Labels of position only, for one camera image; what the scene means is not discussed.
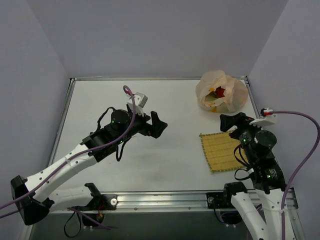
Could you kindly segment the translucent plastic bag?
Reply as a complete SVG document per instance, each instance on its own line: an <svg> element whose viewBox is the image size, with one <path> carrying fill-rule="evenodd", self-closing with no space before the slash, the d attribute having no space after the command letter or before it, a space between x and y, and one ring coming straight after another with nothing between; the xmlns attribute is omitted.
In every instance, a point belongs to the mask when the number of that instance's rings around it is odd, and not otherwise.
<svg viewBox="0 0 320 240"><path fill-rule="evenodd" d="M224 97L217 98L216 89L225 89ZM223 70L204 73L195 87L198 105L206 111L231 114L240 110L247 102L249 93L239 79L226 75Z"/></svg>

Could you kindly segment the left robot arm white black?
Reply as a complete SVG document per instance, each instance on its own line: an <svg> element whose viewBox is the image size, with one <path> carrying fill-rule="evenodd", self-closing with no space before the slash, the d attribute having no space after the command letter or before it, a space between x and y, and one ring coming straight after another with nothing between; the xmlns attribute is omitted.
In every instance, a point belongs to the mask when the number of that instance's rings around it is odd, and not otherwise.
<svg viewBox="0 0 320 240"><path fill-rule="evenodd" d="M10 181L12 198L24 224L33 225L49 213L67 208L105 209L108 200L93 183L67 190L59 187L113 153L120 160L123 150L119 145L125 145L134 135L157 139L167 126L155 111L139 115L130 109L114 109L109 124L98 126L65 157L32 176L14 177Z"/></svg>

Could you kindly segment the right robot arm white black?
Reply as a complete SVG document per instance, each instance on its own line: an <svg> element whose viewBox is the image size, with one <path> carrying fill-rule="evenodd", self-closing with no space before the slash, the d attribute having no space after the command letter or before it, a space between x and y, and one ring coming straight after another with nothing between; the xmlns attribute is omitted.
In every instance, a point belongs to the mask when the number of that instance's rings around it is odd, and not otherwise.
<svg viewBox="0 0 320 240"><path fill-rule="evenodd" d="M257 125L254 118L240 112L220 115L220 131L239 141L247 159L245 168L260 200L263 216L253 204L245 185L230 182L224 185L222 200L234 207L254 240L295 240L297 237L290 220L284 196L287 184L284 174L272 152L276 136Z"/></svg>

